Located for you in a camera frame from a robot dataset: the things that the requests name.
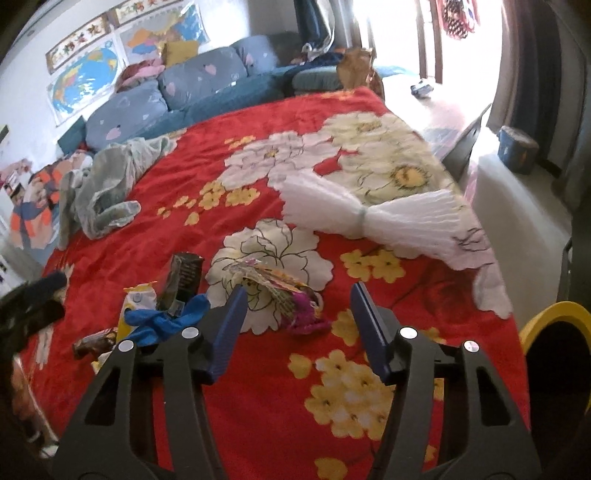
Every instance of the world map poster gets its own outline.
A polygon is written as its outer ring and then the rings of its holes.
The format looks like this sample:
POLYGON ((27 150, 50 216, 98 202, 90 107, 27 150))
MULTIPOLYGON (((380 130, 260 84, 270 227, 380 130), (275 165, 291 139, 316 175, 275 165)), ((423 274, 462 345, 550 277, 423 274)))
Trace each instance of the world map poster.
POLYGON ((112 40, 105 41, 68 64, 47 88, 61 125, 71 116, 110 92, 122 63, 112 40))

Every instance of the dark cushion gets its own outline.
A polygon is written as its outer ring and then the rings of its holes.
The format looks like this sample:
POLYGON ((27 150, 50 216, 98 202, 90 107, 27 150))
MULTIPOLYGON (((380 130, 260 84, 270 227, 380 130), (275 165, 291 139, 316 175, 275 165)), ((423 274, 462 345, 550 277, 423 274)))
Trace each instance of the dark cushion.
POLYGON ((238 80, 234 86, 199 100, 182 111, 166 113, 156 124, 144 129, 137 136, 156 138, 223 113, 275 102, 283 98, 280 79, 271 75, 248 77, 238 80))
POLYGON ((73 154, 80 144, 86 140, 86 122, 80 117, 57 141, 64 155, 73 154))
POLYGON ((232 44, 249 76, 267 73, 289 63, 301 53, 298 34, 255 35, 232 44))
POLYGON ((294 90, 303 92, 333 92, 343 88, 336 73, 336 67, 304 70, 294 77, 292 85, 294 90))
POLYGON ((168 111, 156 80, 117 93, 86 122, 86 144, 98 151, 122 143, 155 124, 168 111))
POLYGON ((158 85, 168 108, 181 110, 247 75, 236 50, 223 47, 167 68, 158 76, 158 85))
MULTIPOLYGON (((407 69, 396 66, 376 66, 382 78, 399 74, 412 74, 407 69)), ((293 88, 302 92, 334 92, 341 90, 343 84, 336 73, 336 67, 317 67, 298 73, 293 79, 293 88)))

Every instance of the blue container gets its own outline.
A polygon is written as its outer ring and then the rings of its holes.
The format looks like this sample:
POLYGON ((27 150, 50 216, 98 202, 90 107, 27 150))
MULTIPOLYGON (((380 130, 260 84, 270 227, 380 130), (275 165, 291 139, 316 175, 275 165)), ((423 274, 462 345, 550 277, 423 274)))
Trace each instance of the blue container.
POLYGON ((514 173, 528 175, 534 168, 540 146, 518 128, 502 127, 499 133, 499 158, 514 173))

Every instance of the map of china poster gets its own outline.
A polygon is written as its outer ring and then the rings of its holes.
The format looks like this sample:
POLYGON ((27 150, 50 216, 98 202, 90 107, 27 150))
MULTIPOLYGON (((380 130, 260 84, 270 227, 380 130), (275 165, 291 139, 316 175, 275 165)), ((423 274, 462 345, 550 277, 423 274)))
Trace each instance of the map of china poster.
POLYGON ((141 17, 132 26, 119 33, 129 64, 160 56, 169 41, 197 40, 207 43, 209 38, 203 27, 199 9, 190 3, 163 8, 152 15, 141 17))

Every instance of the red floral blanket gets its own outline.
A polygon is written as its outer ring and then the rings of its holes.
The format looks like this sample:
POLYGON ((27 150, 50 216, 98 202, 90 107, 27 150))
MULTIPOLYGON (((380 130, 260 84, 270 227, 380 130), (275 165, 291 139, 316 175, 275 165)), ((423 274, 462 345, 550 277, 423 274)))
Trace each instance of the red floral blanket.
MULTIPOLYGON (((286 225, 276 189, 290 173, 312 168, 369 204, 453 188, 426 144, 366 89, 289 99, 190 128, 135 186, 130 198, 142 210, 130 225, 98 241, 78 234, 48 264, 48 271, 64 268, 70 275, 67 315, 38 342, 43 354, 35 343, 24 360, 58 432, 93 379, 89 362, 73 359, 72 343, 115 326, 124 288, 162 280, 171 255, 180 251, 207 259, 200 291, 213 305, 223 303, 238 281, 226 267, 257 258, 305 281, 332 321, 328 331, 291 335, 278 328, 268 293, 247 286, 244 333, 226 375, 205 389, 230 479, 366 477, 393 392, 371 372, 349 311, 350 288, 360 279, 375 303, 391 308, 402 324, 450 345, 479 342, 527 418, 517 329, 477 222, 457 239, 458 259, 469 261, 454 269, 408 249, 389 251, 368 240, 286 225)), ((468 207, 461 208, 470 216, 468 207)), ((442 415, 442 395, 436 382, 435 419, 442 415)), ((155 402, 161 399, 157 390, 155 402)), ((155 426, 160 464, 170 467, 161 414, 155 426)), ((440 427, 433 427, 426 467, 435 464, 439 436, 440 427)))

